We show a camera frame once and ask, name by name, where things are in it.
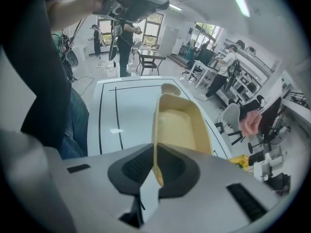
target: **pink object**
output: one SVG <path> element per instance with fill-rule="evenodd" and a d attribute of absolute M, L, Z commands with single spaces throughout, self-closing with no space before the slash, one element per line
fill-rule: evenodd
<path fill-rule="evenodd" d="M 258 110 L 248 112 L 246 117 L 240 121 L 240 128 L 243 136 L 258 134 L 258 125 L 261 118 L 262 115 L 258 112 Z"/>

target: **computer monitor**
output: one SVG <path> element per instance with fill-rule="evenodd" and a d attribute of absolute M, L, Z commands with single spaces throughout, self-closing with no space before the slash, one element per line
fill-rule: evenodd
<path fill-rule="evenodd" d="M 214 52 L 208 49 L 201 49 L 199 55 L 199 61 L 201 61 L 204 65 L 208 65 L 211 58 L 213 57 Z"/>

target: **white ceiling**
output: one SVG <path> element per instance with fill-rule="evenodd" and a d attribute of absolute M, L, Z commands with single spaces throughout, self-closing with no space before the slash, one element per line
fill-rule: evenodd
<path fill-rule="evenodd" d="M 271 51 L 279 58 L 287 58 L 293 46 L 297 55 L 306 56 L 301 49 L 301 31 L 282 0 L 246 0 L 251 16 L 241 14 L 234 0 L 170 0 L 182 8 L 166 13 L 192 22 L 207 22 L 240 33 Z"/>

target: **yellow plastic tray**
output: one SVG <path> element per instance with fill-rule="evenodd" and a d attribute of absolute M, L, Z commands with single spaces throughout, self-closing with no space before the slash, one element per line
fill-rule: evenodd
<path fill-rule="evenodd" d="M 191 100 L 163 94 L 156 106 L 153 122 L 154 166 L 157 167 L 157 144 L 175 145 L 211 154 L 211 140 L 198 106 Z M 163 186 L 159 168 L 155 176 Z"/>

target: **white shirt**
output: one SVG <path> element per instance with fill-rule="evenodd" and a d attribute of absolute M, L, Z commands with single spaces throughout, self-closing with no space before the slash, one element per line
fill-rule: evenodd
<path fill-rule="evenodd" d="M 223 58 L 223 61 L 225 61 L 225 64 L 221 65 L 218 74 L 219 74 L 219 75 L 222 75 L 222 76 L 225 76 L 225 77 L 228 77 L 228 76 L 229 76 L 229 75 L 228 75 L 228 72 L 227 72 L 228 67 L 231 66 L 232 63 L 233 63 L 235 60 L 237 60 L 237 59 L 238 59 L 238 58 L 237 58 L 237 55 L 236 55 L 236 54 L 231 53 L 231 52 L 228 53 L 228 54 L 226 55 L 226 57 Z"/>

